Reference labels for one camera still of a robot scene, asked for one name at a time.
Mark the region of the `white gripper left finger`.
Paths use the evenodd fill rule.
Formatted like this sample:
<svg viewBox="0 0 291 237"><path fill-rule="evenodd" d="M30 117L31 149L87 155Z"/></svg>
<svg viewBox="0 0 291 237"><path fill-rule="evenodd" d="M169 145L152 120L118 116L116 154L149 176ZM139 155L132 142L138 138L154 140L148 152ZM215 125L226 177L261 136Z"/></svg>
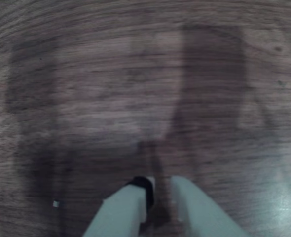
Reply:
<svg viewBox="0 0 291 237"><path fill-rule="evenodd" d="M138 237L154 206L155 178L136 176L103 200L84 237Z"/></svg>

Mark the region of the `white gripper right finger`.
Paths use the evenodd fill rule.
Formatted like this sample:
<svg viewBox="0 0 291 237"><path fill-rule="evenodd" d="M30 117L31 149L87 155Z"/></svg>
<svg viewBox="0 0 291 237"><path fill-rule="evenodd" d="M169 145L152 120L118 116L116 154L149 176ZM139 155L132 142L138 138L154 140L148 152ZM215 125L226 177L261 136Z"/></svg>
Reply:
<svg viewBox="0 0 291 237"><path fill-rule="evenodd" d="M217 203L189 179L171 177L172 201L186 237L248 237Z"/></svg>

